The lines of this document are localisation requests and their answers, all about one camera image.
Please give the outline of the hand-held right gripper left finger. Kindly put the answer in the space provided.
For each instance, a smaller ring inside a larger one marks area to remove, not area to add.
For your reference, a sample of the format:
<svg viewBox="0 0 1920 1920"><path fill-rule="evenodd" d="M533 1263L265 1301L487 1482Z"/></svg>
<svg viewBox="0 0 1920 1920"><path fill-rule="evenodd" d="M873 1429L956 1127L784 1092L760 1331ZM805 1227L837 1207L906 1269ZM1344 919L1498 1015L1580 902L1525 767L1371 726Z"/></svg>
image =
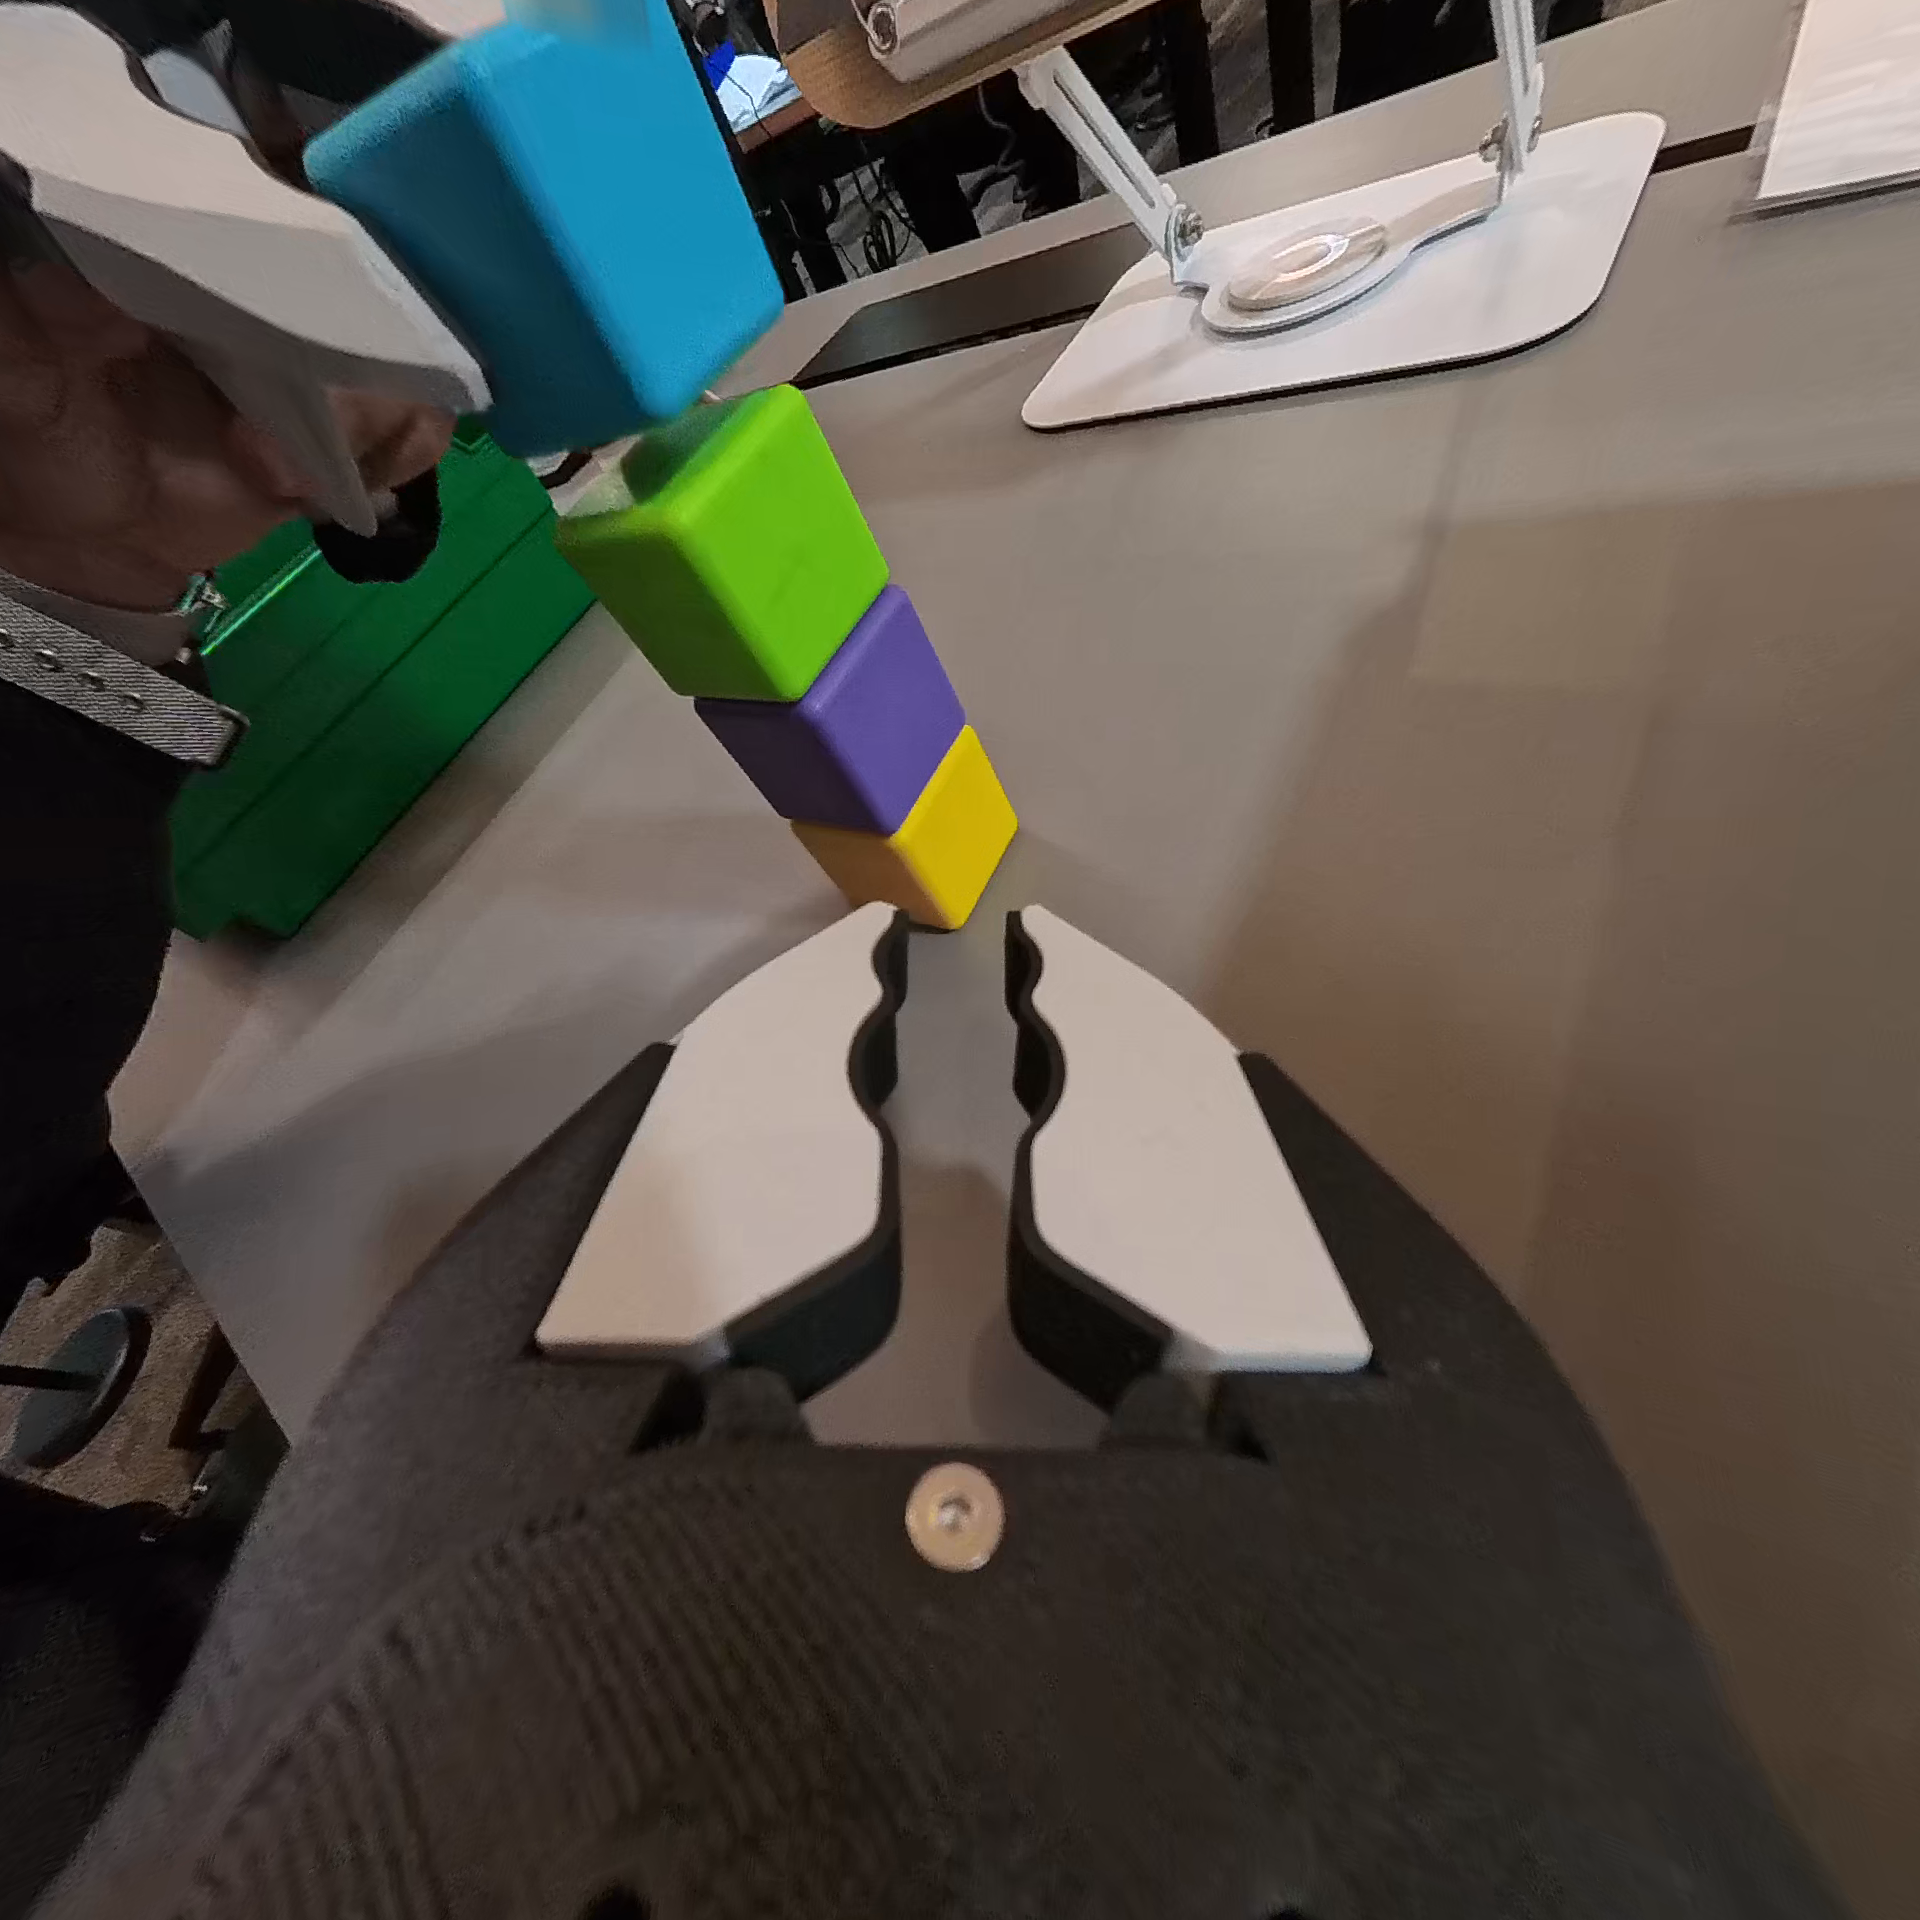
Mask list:
<svg viewBox="0 0 1920 1920"><path fill-rule="evenodd" d="M809 1402L890 1336L907 916L869 902L769 959L661 1075L536 1331L552 1360L762 1370Z"/></svg>

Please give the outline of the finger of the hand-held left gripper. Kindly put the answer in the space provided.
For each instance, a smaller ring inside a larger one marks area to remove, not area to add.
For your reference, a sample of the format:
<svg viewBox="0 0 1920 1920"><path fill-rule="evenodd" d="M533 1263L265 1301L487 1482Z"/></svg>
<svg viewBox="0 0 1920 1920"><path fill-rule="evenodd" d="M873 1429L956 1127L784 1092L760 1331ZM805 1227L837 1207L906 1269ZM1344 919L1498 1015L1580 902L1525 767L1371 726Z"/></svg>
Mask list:
<svg viewBox="0 0 1920 1920"><path fill-rule="evenodd" d="M29 206L75 270L200 354L248 416L336 391L472 416L487 374L359 222L138 86L27 88Z"/></svg>
<svg viewBox="0 0 1920 1920"><path fill-rule="evenodd" d="M3 6L3 155L34 188L105 194L311 190L300 127L248 118L227 66L191 38L139 52L82 10Z"/></svg>

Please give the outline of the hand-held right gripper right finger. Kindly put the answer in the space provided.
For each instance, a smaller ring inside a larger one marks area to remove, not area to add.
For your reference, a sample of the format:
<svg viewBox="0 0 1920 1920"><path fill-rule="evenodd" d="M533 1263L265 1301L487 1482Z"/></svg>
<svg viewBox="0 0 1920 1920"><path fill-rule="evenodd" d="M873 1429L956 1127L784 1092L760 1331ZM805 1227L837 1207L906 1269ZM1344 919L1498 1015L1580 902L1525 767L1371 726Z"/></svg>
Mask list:
<svg viewBox="0 0 1920 1920"><path fill-rule="evenodd" d="M1265 1112L1265 1061L1039 902L1007 916L1004 996L1024 1352L1109 1413L1153 1375L1365 1372L1375 1341Z"/></svg>

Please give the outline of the green plastic bin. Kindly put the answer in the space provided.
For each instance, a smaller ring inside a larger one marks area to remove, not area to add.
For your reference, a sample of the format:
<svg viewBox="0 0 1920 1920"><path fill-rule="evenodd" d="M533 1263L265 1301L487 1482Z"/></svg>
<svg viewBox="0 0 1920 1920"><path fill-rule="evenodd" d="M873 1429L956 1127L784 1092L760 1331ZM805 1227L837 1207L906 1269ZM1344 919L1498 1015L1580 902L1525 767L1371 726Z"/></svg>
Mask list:
<svg viewBox="0 0 1920 1920"><path fill-rule="evenodd" d="M592 606L536 470L465 420L440 544L405 582L349 582L293 522L220 568L204 637L248 734L171 812L173 926L291 936Z"/></svg>

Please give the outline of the blue cube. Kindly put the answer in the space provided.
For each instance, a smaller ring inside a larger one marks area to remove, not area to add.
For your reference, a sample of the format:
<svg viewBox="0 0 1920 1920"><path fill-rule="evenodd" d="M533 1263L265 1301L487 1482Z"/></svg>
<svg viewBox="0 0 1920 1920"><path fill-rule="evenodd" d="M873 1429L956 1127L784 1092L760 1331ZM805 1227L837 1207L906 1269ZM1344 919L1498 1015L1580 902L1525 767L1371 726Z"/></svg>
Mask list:
<svg viewBox="0 0 1920 1920"><path fill-rule="evenodd" d="M530 4L304 146L468 344L487 429L547 458L681 416L784 312L671 4Z"/></svg>

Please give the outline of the yellow cube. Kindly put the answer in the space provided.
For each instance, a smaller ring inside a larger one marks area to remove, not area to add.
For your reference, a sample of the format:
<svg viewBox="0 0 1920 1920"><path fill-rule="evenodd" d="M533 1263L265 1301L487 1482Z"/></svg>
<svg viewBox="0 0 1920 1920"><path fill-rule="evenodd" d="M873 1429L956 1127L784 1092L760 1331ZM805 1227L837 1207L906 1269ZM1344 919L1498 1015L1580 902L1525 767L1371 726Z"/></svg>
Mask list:
<svg viewBox="0 0 1920 1920"><path fill-rule="evenodd" d="M823 823L788 829L851 908L891 904L919 928L970 923L1018 836L1018 813L964 724L891 834Z"/></svg>

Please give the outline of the lime green cube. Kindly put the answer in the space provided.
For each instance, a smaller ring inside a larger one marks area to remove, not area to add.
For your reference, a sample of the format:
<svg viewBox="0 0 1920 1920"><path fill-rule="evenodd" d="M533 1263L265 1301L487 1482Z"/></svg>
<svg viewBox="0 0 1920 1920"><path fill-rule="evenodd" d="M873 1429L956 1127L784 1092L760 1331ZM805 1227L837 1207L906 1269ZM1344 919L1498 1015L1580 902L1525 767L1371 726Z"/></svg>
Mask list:
<svg viewBox="0 0 1920 1920"><path fill-rule="evenodd" d="M809 397L788 383L647 429L556 539L690 699L799 701L891 582Z"/></svg>

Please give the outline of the purple cube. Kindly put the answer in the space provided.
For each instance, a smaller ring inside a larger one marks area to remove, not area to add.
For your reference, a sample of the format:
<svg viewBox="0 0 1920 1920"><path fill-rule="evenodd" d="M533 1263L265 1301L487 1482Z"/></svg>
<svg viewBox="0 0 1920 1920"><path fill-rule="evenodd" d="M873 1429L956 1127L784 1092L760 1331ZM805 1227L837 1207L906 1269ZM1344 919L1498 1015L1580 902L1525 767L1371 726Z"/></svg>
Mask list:
<svg viewBox="0 0 1920 1920"><path fill-rule="evenodd" d="M794 704L692 708L778 815L880 836L906 823L967 724L921 614L893 582Z"/></svg>

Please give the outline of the person's left forearm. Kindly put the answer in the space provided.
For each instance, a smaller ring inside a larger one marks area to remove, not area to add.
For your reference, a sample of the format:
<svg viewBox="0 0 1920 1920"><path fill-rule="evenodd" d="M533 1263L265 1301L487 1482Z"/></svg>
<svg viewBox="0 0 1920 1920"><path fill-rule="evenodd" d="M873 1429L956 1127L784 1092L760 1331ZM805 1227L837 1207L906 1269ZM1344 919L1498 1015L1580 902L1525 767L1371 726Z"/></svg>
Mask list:
<svg viewBox="0 0 1920 1920"><path fill-rule="evenodd" d="M60 1280L127 1186L109 1091L173 930L183 773L29 692L3 692L3 1314Z"/></svg>

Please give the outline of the black desk mat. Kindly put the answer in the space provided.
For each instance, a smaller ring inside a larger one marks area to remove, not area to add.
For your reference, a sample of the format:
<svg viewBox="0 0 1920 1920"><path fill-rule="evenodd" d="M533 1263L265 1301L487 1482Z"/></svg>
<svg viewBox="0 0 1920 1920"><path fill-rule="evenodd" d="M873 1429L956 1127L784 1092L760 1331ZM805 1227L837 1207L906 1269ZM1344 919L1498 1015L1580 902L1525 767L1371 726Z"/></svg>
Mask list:
<svg viewBox="0 0 1920 1920"><path fill-rule="evenodd" d="M1117 240L1116 231L1097 234L1085 244L1002 261L869 303L792 381L813 391L1084 319L1141 262L1131 248L1107 244Z"/></svg>

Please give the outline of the person's left hand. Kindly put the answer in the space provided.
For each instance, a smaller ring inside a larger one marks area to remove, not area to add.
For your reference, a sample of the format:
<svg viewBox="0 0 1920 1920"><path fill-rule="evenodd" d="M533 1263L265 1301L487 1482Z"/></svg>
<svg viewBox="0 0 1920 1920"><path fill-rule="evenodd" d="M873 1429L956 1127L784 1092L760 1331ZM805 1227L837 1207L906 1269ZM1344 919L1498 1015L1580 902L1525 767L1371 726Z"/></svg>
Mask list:
<svg viewBox="0 0 1920 1920"><path fill-rule="evenodd" d="M5 591L56 614L169 618L316 509L293 454L32 237L5 179Z"/></svg>

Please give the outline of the black office chair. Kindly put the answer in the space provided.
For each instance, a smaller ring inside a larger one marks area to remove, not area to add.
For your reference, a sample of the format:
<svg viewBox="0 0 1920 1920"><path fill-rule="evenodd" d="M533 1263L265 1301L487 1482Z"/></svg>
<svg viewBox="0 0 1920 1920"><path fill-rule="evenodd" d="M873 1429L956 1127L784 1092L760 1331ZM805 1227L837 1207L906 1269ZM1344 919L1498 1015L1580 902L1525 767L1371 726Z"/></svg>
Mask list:
<svg viewBox="0 0 1920 1920"><path fill-rule="evenodd" d="M109 1219L5 1320L5 1475L152 1519L242 1527L289 1442L173 1245Z"/></svg>

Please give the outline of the person's dark clothed body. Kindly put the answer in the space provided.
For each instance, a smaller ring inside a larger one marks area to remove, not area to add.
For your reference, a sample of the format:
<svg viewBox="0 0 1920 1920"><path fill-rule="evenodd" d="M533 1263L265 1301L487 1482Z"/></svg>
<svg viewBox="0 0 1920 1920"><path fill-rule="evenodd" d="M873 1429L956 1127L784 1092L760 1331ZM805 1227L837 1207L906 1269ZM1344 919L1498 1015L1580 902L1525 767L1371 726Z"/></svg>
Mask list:
<svg viewBox="0 0 1920 1920"><path fill-rule="evenodd" d="M245 1523L3 1484L3 1915L105 1811L202 1642Z"/></svg>

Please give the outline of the document stand with white base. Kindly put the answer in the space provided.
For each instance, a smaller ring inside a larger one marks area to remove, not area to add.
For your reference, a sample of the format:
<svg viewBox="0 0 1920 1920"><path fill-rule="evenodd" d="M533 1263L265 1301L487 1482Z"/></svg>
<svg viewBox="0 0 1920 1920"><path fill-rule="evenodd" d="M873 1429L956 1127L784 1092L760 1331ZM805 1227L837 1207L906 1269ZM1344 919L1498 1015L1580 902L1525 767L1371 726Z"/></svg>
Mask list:
<svg viewBox="0 0 1920 1920"><path fill-rule="evenodd" d="M808 106L890 127L1013 72L1145 255L1028 394L1039 431L1469 367L1583 322L1664 144L1656 111L1543 133L1535 4L1488 4L1504 102L1474 152L1215 224L1157 173L1067 40L1139 4L769 4Z"/></svg>

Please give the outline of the laminated paper sheet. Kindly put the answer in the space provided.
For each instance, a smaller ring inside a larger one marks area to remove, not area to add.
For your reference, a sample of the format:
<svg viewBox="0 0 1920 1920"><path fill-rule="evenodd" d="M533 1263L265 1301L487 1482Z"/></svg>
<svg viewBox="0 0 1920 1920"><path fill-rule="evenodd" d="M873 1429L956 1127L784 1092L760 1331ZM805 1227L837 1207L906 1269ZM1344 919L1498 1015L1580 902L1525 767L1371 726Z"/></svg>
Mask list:
<svg viewBox="0 0 1920 1920"><path fill-rule="evenodd" d="M1801 3L1740 218L1917 186L1917 4Z"/></svg>

